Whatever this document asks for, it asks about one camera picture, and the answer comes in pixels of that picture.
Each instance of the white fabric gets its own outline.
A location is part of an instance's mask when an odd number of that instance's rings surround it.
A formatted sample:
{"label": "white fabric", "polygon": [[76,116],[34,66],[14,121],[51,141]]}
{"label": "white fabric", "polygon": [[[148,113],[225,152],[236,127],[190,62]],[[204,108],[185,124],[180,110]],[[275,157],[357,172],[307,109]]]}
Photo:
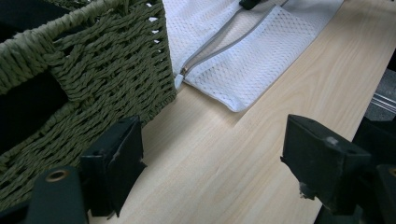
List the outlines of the white fabric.
{"label": "white fabric", "polygon": [[[237,0],[163,0],[175,74],[240,8]],[[243,40],[191,69],[185,81],[227,105],[248,108],[299,57],[342,0],[289,0]]]}

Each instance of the white mesh laundry bag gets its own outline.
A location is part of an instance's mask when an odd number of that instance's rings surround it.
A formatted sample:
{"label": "white mesh laundry bag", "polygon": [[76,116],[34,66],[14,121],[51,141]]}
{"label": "white mesh laundry bag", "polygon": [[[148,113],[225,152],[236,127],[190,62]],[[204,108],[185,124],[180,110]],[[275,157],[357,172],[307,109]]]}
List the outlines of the white mesh laundry bag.
{"label": "white mesh laundry bag", "polygon": [[[175,74],[240,9],[235,0],[163,2]],[[232,111],[242,111],[299,57],[341,4],[342,0],[289,0],[283,7],[259,5],[245,10],[239,16],[242,19],[233,21],[232,28],[222,32],[217,40],[220,50],[198,60],[184,81]],[[261,15],[260,10],[266,10],[262,20],[257,16]],[[251,23],[255,23],[254,28],[248,29]]]}

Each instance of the wooden table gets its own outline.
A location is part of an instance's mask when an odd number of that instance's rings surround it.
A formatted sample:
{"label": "wooden table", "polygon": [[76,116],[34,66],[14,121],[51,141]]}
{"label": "wooden table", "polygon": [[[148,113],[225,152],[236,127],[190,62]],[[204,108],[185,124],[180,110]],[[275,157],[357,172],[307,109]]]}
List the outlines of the wooden table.
{"label": "wooden table", "polygon": [[119,218],[91,223],[313,223],[280,162],[288,114],[351,140],[396,47],[396,2],[346,0],[313,44],[243,113],[190,86],[143,130],[148,168]]}

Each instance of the black object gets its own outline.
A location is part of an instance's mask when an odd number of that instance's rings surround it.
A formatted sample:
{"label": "black object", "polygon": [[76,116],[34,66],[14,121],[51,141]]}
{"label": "black object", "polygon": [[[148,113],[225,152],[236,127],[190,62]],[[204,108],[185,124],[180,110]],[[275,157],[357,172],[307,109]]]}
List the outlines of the black object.
{"label": "black object", "polygon": [[72,167],[45,172],[35,182],[32,201],[2,211],[0,223],[87,223],[90,209],[93,216],[119,216],[146,167],[142,158],[139,117],[121,119],[83,153],[79,173]]}
{"label": "black object", "polygon": [[305,198],[320,201],[333,214],[354,211],[352,176],[361,174],[370,154],[320,123],[289,115],[283,157]]}
{"label": "black object", "polygon": [[260,1],[261,0],[241,0],[239,1],[239,5],[246,10],[251,10],[252,8],[257,6],[257,4],[260,3]]}
{"label": "black object", "polygon": [[81,156],[86,192],[93,216],[109,216],[120,210],[134,182],[146,165],[138,117],[121,119]]}
{"label": "black object", "polygon": [[358,205],[364,223],[394,223],[395,128],[396,120],[364,119],[352,144],[312,119],[289,115],[281,160],[305,198],[318,197],[333,215],[352,215]]}
{"label": "black object", "polygon": [[392,57],[390,58],[388,69],[396,72],[396,50],[393,51]]}
{"label": "black object", "polygon": [[35,181],[26,224],[84,224],[78,170],[70,166],[50,169]]}

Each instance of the green wicker basket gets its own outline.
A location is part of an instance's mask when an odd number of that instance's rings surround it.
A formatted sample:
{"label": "green wicker basket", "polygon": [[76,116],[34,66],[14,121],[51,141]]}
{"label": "green wicker basket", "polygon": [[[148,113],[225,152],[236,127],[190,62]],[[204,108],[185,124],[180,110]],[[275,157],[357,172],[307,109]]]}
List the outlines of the green wicker basket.
{"label": "green wicker basket", "polygon": [[116,120],[138,115],[144,125],[175,99],[162,1],[92,1],[0,44],[0,95],[45,70],[68,102],[0,156],[0,211],[29,199],[43,171],[78,166]]}

